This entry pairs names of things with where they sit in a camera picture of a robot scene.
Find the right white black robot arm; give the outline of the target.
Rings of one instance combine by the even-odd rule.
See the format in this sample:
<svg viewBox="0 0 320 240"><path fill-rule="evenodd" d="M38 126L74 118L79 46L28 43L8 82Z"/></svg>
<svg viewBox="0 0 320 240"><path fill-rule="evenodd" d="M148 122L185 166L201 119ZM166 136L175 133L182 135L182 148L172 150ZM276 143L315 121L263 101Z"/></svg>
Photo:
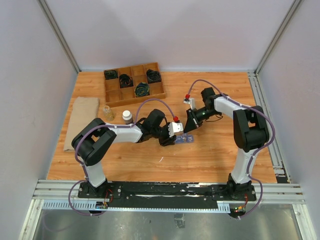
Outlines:
<svg viewBox="0 0 320 240"><path fill-rule="evenodd" d="M212 197L215 200L256 200L250 178L252 164L256 160L258 151L270 139L263 109L258 105L253 107L243 105L223 93L216 94L211 87L205 88L201 96L204 107L197 109L190 94L185 95L183 102L190 108L186 111L184 133L201 127L204 121L214 115L225 115L233 121L233 139L238 148L235 165L228 175L228 181L213 188Z"/></svg>

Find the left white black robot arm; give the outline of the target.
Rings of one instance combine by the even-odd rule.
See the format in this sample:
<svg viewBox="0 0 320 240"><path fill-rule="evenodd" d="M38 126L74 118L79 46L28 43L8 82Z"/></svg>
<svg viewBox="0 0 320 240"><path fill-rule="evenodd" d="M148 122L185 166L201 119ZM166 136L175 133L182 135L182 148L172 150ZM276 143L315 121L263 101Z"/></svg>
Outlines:
<svg viewBox="0 0 320 240"><path fill-rule="evenodd" d="M158 109L130 124L110 124L95 118L78 133L71 146L85 174L81 188L87 191L86 195L101 198L107 193L108 180L101 161L112 144L142 143L154 138L162 147L174 145L176 134L184 130L183 124L177 120L160 126L165 118L165 114Z"/></svg>

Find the clear jar of yellow pills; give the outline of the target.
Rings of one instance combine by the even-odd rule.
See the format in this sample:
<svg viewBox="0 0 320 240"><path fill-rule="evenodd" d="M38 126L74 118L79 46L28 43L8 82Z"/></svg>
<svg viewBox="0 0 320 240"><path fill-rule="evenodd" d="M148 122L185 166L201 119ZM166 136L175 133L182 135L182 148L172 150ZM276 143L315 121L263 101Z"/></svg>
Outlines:
<svg viewBox="0 0 320 240"><path fill-rule="evenodd" d="M114 114L113 110L108 105L105 105L103 107L102 112L103 112L105 119L108 122L112 122L115 119L115 114Z"/></svg>

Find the blue weekly pill organizer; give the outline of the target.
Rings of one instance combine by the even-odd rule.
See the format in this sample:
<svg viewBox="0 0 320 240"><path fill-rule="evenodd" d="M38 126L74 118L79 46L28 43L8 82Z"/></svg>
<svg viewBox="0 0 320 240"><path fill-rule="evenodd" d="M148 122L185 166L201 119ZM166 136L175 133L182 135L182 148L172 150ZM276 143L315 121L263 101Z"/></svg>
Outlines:
<svg viewBox="0 0 320 240"><path fill-rule="evenodd" d="M192 134L184 133L176 137L175 144L190 144L190 143L193 143L194 141L195 139Z"/></svg>

